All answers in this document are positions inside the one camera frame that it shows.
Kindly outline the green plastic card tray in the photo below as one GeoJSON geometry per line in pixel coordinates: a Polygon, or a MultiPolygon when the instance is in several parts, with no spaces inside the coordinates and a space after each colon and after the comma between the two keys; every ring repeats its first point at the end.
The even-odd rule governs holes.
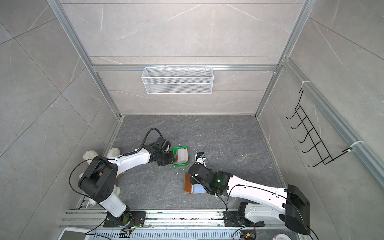
{"type": "Polygon", "coordinates": [[[175,159],[174,167],[183,167],[189,164],[188,147],[174,147],[173,154],[175,159]]]}

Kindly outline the brown leather card holder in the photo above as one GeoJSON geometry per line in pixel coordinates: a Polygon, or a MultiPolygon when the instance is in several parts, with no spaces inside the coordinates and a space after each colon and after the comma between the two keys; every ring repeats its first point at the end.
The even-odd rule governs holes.
{"type": "Polygon", "coordinates": [[[194,180],[188,173],[185,173],[184,191],[190,194],[206,194],[204,187],[194,180]]]}

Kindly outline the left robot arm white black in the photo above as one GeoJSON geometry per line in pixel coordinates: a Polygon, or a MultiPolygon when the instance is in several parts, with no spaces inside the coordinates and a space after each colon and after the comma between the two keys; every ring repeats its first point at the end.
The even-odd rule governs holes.
{"type": "Polygon", "coordinates": [[[78,186],[114,218],[123,219],[129,215],[129,208],[114,193],[117,177],[134,167],[152,162],[157,162],[159,166],[174,162],[169,141],[159,137],[156,142],[129,154],[108,158],[96,156],[80,178],[78,186]]]}

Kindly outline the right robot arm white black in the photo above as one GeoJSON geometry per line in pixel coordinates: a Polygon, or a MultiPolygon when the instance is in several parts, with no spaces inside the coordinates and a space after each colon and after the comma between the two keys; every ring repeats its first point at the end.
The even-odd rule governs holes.
{"type": "Polygon", "coordinates": [[[311,234],[310,201],[294,185],[286,189],[264,186],[230,173],[214,173],[201,163],[193,164],[188,174],[210,195],[248,200],[238,210],[238,218],[244,225],[284,223],[295,233],[311,234]]]}

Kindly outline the stack of credit cards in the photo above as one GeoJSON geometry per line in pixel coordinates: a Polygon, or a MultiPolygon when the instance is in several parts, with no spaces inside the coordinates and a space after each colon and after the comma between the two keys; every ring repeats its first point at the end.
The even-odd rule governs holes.
{"type": "Polygon", "coordinates": [[[189,160],[188,149],[177,149],[175,163],[177,165],[185,164],[189,160]]]}

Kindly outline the white brown plush toy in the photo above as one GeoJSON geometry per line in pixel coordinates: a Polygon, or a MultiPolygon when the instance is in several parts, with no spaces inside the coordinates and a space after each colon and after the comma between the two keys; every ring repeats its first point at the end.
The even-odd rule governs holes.
{"type": "MultiPolygon", "coordinates": [[[[115,157],[115,156],[119,156],[121,155],[121,151],[119,148],[111,148],[108,153],[107,153],[107,158],[110,158],[110,157],[115,157]]],[[[83,155],[83,159],[87,161],[87,164],[90,165],[92,160],[99,156],[99,154],[94,151],[94,150],[89,150],[89,151],[86,151],[83,155]]],[[[101,167],[104,167],[105,166],[105,163],[102,162],[102,165],[100,167],[97,167],[97,173],[101,176],[103,174],[103,170],[101,169],[101,167]]],[[[114,190],[113,192],[119,196],[121,194],[121,188],[120,187],[117,187],[116,184],[114,184],[114,190]]],[[[88,197],[88,203],[87,203],[87,206],[86,208],[90,208],[90,207],[94,207],[95,205],[97,204],[97,202],[95,202],[93,199],[91,199],[90,197],[88,197]]]]}

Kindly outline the white device at bottom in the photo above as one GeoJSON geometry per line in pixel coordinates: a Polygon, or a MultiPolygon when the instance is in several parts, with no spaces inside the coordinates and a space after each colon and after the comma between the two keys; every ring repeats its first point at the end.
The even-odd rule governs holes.
{"type": "Polygon", "coordinates": [[[66,227],[64,228],[58,240],[90,240],[91,235],[87,235],[88,229],[66,227]]]}

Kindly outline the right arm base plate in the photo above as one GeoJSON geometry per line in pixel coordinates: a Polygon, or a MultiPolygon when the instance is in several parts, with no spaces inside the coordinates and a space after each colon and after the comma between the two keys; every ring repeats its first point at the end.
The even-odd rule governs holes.
{"type": "Polygon", "coordinates": [[[223,219],[226,227],[264,227],[263,221],[253,223],[245,218],[244,214],[240,214],[236,211],[224,211],[223,219]]]}

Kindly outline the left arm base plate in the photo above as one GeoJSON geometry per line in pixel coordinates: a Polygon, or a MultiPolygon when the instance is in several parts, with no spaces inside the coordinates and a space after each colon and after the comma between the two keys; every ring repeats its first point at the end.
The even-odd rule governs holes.
{"type": "Polygon", "coordinates": [[[111,213],[107,212],[104,228],[131,228],[142,227],[146,219],[145,211],[125,211],[120,217],[114,217],[111,213]]]}

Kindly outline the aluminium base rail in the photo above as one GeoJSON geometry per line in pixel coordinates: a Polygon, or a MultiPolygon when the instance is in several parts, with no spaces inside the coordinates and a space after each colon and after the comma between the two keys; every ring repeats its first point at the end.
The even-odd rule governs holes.
{"type": "Polygon", "coordinates": [[[130,227],[109,227],[104,210],[68,210],[61,231],[86,233],[86,240],[305,240],[284,224],[242,227],[230,222],[222,209],[134,210],[130,227]]]}

